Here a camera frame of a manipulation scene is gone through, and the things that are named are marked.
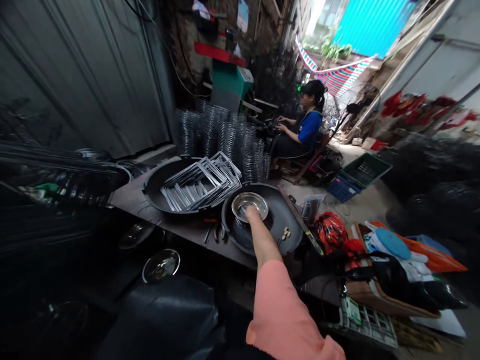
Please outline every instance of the table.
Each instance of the table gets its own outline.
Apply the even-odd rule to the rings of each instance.
[[[204,243],[205,235],[212,223],[204,222],[202,219],[187,219],[182,216],[168,216],[168,214],[151,206],[142,192],[143,184],[151,171],[116,190],[110,199],[110,204],[253,271],[257,270],[257,260],[255,257],[241,251],[230,240],[226,243],[223,241],[216,243],[213,231],[211,231],[208,236],[208,242]],[[306,288],[305,292],[307,294],[319,299],[322,298],[322,300],[327,301],[332,305],[340,306],[337,282],[329,281],[332,277],[333,275],[331,274],[317,276],[308,281],[306,286],[302,286],[302,289]]]

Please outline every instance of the red shelf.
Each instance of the red shelf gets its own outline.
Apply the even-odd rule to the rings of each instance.
[[[241,68],[245,68],[247,66],[247,62],[245,61],[245,59],[237,57],[226,50],[222,50],[219,47],[207,45],[198,41],[195,41],[194,45],[195,52],[199,55],[220,60],[224,63],[234,64]]]

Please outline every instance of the red and white striped cloth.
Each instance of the red and white striped cloth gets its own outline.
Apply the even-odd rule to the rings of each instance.
[[[302,43],[297,38],[295,41],[301,58],[310,72],[314,74],[315,79],[320,80],[328,88],[328,92],[338,98],[343,96],[352,87],[355,80],[359,78],[360,74],[369,67],[370,63],[376,57],[376,55],[374,55],[347,65],[327,70],[318,70],[319,67],[307,54]]]

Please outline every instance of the stainless steel bowl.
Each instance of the stainless steel bowl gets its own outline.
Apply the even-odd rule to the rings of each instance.
[[[249,221],[245,217],[245,211],[250,205],[256,207],[260,212],[262,221],[265,220],[269,214],[269,205],[263,197],[255,192],[242,192],[235,196],[231,202],[231,211],[238,220],[248,223]]]
[[[142,221],[133,225],[122,236],[119,243],[120,250],[129,250],[142,243],[154,231],[155,225],[148,221]]]
[[[175,275],[180,267],[180,255],[173,249],[164,249],[153,255],[143,266],[141,278],[152,283],[166,275]]]

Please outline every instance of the green plastic basket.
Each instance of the green plastic basket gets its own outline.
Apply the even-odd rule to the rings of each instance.
[[[345,166],[340,172],[348,180],[352,180],[366,189],[391,168],[392,165],[388,162],[369,153],[365,153]]]

